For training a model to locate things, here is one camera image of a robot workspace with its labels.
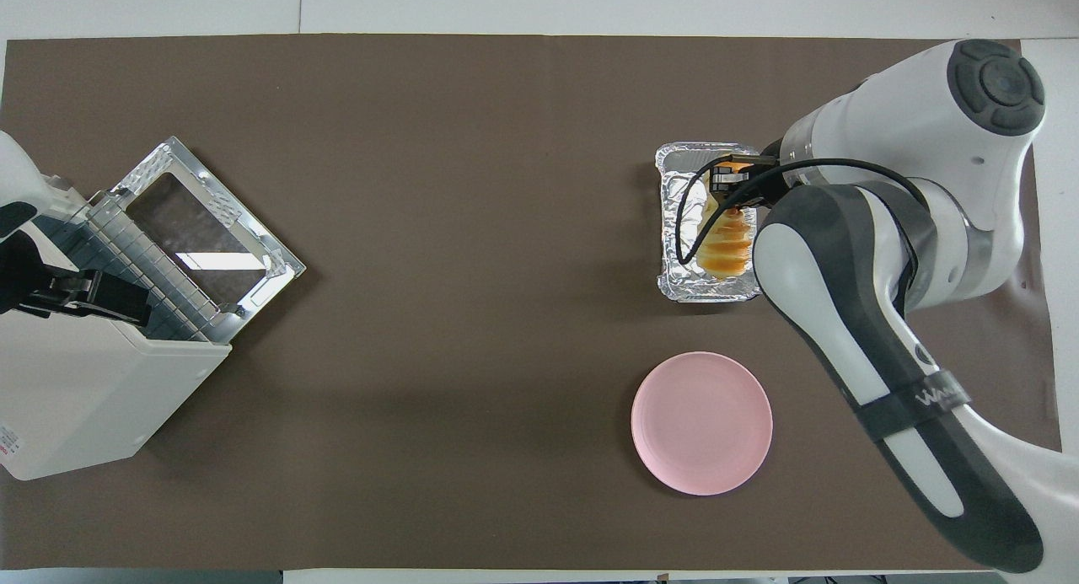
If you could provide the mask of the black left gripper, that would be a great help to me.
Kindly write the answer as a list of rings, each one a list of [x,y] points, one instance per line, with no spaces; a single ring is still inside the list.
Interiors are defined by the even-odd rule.
[[[86,307],[81,298],[86,296]],[[24,301],[26,313],[88,313],[145,327],[152,315],[150,289],[105,271],[52,276],[35,239],[15,231],[1,244],[1,314]]]

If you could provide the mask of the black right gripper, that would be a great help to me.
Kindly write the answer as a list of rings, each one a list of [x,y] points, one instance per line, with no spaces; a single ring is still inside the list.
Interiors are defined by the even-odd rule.
[[[769,154],[729,153],[711,166],[711,196],[721,209],[771,208],[786,196],[786,175]]]

